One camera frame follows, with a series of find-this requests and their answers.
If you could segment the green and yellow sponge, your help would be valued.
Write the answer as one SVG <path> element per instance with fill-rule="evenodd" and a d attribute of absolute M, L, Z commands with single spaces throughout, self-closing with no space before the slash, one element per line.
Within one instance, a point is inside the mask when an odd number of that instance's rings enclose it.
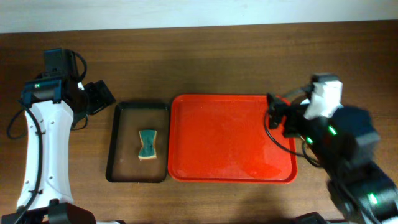
<path fill-rule="evenodd" d="M 139 137 L 141 140 L 141 149 L 138 154 L 140 160 L 156 159 L 156 148 L 155 140 L 157 137 L 157 131 L 153 129 L 145 129 L 139 131 Z"/>

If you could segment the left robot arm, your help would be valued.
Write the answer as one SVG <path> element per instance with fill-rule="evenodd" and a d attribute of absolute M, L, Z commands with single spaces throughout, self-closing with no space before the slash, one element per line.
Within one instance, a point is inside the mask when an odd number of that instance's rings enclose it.
<path fill-rule="evenodd" d="M 68 172 L 69 139 L 79 120 L 114 103 L 104 81 L 66 78 L 27 82 L 20 100 L 27 121 L 27 160 L 15 213 L 2 223 L 96 223 L 74 204 Z"/>

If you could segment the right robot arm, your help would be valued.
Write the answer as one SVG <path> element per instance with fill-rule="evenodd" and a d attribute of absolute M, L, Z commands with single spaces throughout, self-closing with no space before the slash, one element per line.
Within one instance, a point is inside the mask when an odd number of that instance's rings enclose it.
<path fill-rule="evenodd" d="M 397 186 L 374 161 L 380 141 L 368 111 L 344 106 L 331 117 L 306 119 L 308 105 L 290 105 L 268 94 L 266 131 L 284 125 L 283 137 L 301 138 L 306 158 L 329 176 L 331 200 L 353 223 L 397 223 Z"/>

